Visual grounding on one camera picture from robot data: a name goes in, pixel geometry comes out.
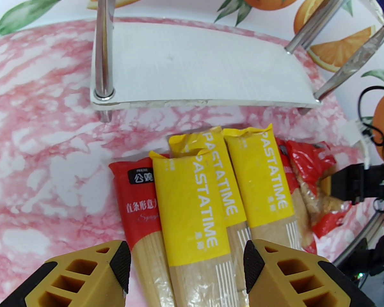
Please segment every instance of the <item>spaghetti package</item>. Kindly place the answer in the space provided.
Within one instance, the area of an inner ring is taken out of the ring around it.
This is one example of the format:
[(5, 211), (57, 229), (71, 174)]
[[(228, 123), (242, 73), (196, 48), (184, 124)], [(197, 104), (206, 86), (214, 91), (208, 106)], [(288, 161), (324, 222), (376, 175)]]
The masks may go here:
[(290, 140), (286, 145), (313, 231), (321, 237), (337, 226), (344, 216), (340, 213), (347, 212), (349, 208), (348, 203), (328, 196), (321, 189), (321, 179), (334, 172), (336, 160), (325, 142), (310, 144)]
[(126, 241), (149, 307), (175, 307), (151, 158), (109, 165)]
[(169, 145), (175, 157), (194, 156), (202, 149), (209, 150), (226, 216), (230, 251), (236, 270), (239, 306), (246, 307), (249, 305), (249, 296), (246, 293), (243, 251), (246, 242), (250, 239), (250, 233), (222, 128), (214, 127), (200, 133), (173, 136), (169, 139)]
[(224, 129), (253, 239), (300, 249), (299, 230), (272, 125)]
[(210, 153), (166, 158), (150, 152), (178, 307), (237, 307), (224, 211)]
[(292, 195), (294, 213), (296, 215), (297, 225), (299, 226), (300, 231), (301, 247), (308, 253), (317, 254), (316, 241), (313, 237), (310, 216), (301, 196), (300, 185), (296, 180), (296, 176), (293, 173), (292, 167), (290, 166), (286, 144), (283, 140), (278, 138), (276, 138), (276, 143), (279, 148), (280, 158), (282, 159), (284, 173), (286, 174), (290, 194)]

